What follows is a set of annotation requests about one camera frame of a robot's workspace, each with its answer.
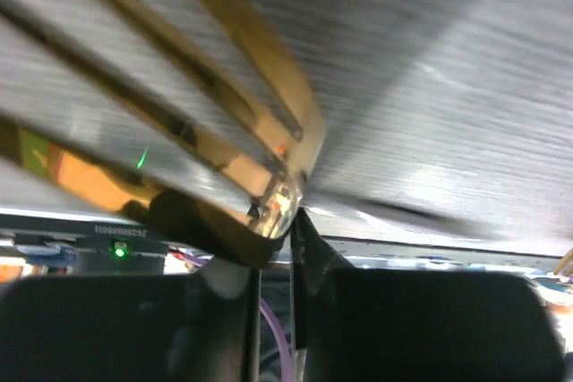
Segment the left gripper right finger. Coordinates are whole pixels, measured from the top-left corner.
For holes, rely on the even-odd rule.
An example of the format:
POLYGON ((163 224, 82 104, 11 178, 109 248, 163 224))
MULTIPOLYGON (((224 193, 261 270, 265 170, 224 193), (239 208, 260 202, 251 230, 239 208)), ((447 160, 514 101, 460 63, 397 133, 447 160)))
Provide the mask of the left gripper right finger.
POLYGON ((298 381, 562 381, 547 312, 510 274, 359 268, 304 211, 290 230, 298 381))

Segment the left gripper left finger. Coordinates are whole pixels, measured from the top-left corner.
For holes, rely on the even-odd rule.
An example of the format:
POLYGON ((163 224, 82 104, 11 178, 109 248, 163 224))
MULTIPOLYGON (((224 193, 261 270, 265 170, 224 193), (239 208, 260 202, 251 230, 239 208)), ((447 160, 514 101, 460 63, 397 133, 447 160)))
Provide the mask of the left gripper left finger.
POLYGON ((258 277, 29 276, 1 294, 4 381, 254 381, 258 277))

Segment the green handled fork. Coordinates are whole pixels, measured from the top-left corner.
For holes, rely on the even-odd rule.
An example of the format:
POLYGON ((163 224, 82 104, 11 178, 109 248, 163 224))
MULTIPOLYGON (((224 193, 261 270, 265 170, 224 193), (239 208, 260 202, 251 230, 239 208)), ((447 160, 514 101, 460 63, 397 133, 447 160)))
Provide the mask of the green handled fork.
POLYGON ((1 214, 284 239, 325 136, 290 0, 1 0, 1 214))

